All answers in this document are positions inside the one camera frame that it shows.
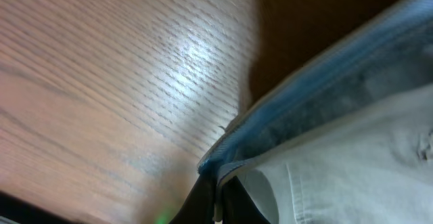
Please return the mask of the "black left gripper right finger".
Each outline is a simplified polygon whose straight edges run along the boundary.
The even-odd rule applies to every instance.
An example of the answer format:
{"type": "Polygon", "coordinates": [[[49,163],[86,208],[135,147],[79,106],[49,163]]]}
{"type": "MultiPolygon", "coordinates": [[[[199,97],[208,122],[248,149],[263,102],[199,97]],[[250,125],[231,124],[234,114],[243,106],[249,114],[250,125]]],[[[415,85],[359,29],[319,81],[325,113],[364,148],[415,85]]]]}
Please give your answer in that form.
{"type": "Polygon", "coordinates": [[[237,177],[223,186],[223,224],[270,224],[237,177]]]}

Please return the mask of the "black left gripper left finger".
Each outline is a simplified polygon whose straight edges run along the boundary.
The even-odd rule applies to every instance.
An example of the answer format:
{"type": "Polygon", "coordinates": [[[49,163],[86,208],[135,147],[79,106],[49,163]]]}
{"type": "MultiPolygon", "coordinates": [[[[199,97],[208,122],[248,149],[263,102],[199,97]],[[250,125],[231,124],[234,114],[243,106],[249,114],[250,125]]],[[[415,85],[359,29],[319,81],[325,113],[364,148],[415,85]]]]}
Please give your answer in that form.
{"type": "Polygon", "coordinates": [[[212,177],[200,175],[187,199],[170,224],[214,224],[214,194],[212,177]]]}

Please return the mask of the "light khaki shorts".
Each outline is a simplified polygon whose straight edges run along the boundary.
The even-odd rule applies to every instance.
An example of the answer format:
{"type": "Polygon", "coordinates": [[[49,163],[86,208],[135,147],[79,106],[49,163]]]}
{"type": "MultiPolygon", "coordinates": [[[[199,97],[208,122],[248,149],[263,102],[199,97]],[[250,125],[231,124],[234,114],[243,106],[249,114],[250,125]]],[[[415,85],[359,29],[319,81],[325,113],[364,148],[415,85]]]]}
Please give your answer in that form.
{"type": "Polygon", "coordinates": [[[400,0],[260,99],[206,153],[271,223],[432,222],[432,0],[400,0]]]}

